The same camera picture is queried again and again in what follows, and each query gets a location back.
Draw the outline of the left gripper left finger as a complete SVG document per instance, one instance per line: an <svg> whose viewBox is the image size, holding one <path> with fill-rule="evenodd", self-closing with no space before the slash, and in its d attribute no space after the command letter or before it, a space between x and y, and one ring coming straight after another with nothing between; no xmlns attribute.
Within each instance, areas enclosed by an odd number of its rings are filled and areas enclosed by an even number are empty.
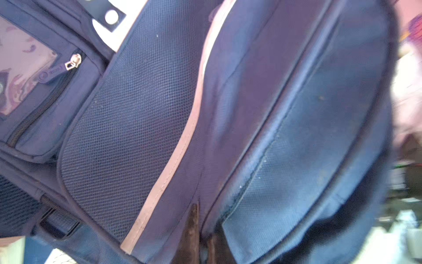
<svg viewBox="0 0 422 264"><path fill-rule="evenodd" d="M172 264L200 263L200 228L199 206L193 204L186 220L184 230L177 251L171 261Z"/></svg>

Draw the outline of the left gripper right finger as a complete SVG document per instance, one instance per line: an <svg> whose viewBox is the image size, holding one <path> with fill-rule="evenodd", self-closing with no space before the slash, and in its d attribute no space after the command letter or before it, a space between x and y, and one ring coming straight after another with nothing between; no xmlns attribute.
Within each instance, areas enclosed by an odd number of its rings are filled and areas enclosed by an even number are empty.
<svg viewBox="0 0 422 264"><path fill-rule="evenodd" d="M218 227L207 241L208 264L236 264L222 227Z"/></svg>

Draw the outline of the navy blue student backpack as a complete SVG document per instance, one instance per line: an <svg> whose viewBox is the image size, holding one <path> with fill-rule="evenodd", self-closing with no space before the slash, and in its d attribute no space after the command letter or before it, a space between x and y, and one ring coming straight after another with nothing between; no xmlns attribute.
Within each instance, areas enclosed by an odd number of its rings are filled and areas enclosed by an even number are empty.
<svg viewBox="0 0 422 264"><path fill-rule="evenodd" d="M390 1L1 2L1 238L171 264L350 264L392 170Z"/></svg>

